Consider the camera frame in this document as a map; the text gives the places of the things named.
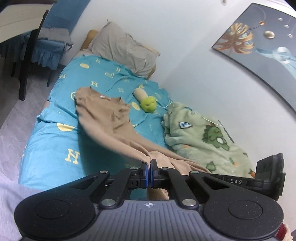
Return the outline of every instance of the chair leg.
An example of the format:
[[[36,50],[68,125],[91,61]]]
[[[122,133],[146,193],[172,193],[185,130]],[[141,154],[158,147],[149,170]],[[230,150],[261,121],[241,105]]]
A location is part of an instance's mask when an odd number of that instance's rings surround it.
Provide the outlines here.
[[[16,62],[13,62],[12,71],[11,71],[11,76],[10,77],[13,77],[15,75],[15,68],[16,67],[17,67],[17,63]]]
[[[24,60],[22,61],[21,67],[20,67],[20,93],[19,93],[19,99],[24,101],[26,97],[26,88],[27,88],[27,80],[28,80],[28,74],[29,74],[29,69],[30,69],[30,64],[31,64],[31,59],[33,55],[33,51],[35,48],[35,43],[37,41],[39,32],[41,30],[41,26],[46,18],[46,15],[48,13],[48,10],[45,12],[43,15],[43,19],[40,23],[40,26],[38,29],[32,30],[27,47],[26,47],[26,52],[24,56]]]
[[[47,80],[47,87],[49,86],[49,83],[50,83],[50,80],[52,78],[52,73],[53,73],[53,70],[50,70],[50,74],[49,74],[49,77],[48,77],[48,80]]]

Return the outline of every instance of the white string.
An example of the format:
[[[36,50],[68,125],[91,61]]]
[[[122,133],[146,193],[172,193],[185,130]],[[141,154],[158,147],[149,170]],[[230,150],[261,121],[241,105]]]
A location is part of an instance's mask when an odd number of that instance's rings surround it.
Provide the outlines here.
[[[160,105],[157,105],[158,107],[160,107],[160,108],[164,108],[164,109],[167,109],[168,108],[168,106],[172,103],[173,101],[170,99],[169,100],[169,102],[168,102],[168,105],[167,106],[165,106],[165,107],[163,107],[163,106],[160,106]]]
[[[167,106],[165,106],[165,107],[163,107],[163,106],[160,106],[160,105],[157,105],[158,107],[161,107],[161,108],[164,108],[164,109],[167,109],[168,108],[168,106],[172,103],[173,101],[170,99],[169,100],[169,103],[168,103],[168,105]],[[209,122],[212,122],[213,124],[215,124],[216,126],[222,126],[222,125],[220,125],[220,124],[217,124],[217,123],[215,123],[215,122],[213,122],[213,121],[211,121],[211,120],[208,120],[208,119],[206,119],[206,118],[204,118],[199,112],[197,112],[196,110],[194,110],[194,109],[192,109],[195,113],[197,113],[197,114],[199,114],[203,119],[205,119],[206,121],[209,121]]]
[[[198,113],[196,110],[194,110],[197,114],[199,114],[202,118],[204,118],[200,113]],[[217,124],[217,123],[215,123],[215,122],[213,122],[213,121],[211,121],[211,120],[208,120],[208,119],[206,119],[206,118],[204,118],[206,121],[209,121],[209,122],[212,122],[212,123],[214,123],[216,126],[222,126],[222,125],[220,125],[220,124]]]

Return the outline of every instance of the blue bedsheet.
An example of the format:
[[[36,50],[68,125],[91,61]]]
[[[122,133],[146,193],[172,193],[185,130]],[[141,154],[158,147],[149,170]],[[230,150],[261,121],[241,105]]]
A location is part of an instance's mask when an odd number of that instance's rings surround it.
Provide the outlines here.
[[[81,56],[65,67],[51,91],[49,107],[37,117],[21,159],[19,183],[47,190],[103,169],[117,174],[123,168],[141,165],[100,147],[82,130],[74,97],[78,88],[87,86],[110,97],[121,96],[131,104],[129,116],[135,130],[166,147],[160,124],[166,109],[157,107],[154,113],[145,113],[133,91],[144,88],[163,107],[169,103],[168,93],[114,61]]]

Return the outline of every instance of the stuffed toy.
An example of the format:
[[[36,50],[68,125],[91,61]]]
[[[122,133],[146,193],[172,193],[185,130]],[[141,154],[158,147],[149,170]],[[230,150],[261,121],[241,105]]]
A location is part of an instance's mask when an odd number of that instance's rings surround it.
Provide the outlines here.
[[[276,237],[278,238],[278,240],[281,241],[293,241],[293,237],[291,236],[291,230],[289,229],[289,226],[284,223],[282,223],[281,227],[279,228]]]
[[[137,101],[140,102],[140,106],[146,113],[152,113],[156,110],[156,98],[154,96],[148,96],[146,91],[142,88],[136,88],[133,94]]]

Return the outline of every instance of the green blanket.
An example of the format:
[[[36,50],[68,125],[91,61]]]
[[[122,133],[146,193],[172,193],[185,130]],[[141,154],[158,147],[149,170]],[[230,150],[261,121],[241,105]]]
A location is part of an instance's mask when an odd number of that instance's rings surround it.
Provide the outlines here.
[[[177,154],[206,167],[211,173],[254,177],[247,153],[233,143],[213,118],[205,120],[189,107],[172,102],[163,116],[165,142]]]

